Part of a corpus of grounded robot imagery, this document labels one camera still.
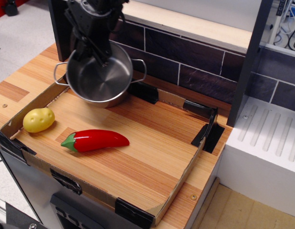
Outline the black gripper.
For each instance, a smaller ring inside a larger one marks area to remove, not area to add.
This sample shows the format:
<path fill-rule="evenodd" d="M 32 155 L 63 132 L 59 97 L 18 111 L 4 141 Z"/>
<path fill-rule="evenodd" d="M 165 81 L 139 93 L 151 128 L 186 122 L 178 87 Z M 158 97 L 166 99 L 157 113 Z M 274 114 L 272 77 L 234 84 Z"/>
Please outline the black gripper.
<path fill-rule="evenodd" d="M 112 56 L 109 35 L 122 16 L 123 0 L 68 0 L 66 16 L 74 28 L 86 38 L 87 45 L 71 34 L 74 59 L 83 61 L 93 55 L 101 67 L 109 64 Z"/>

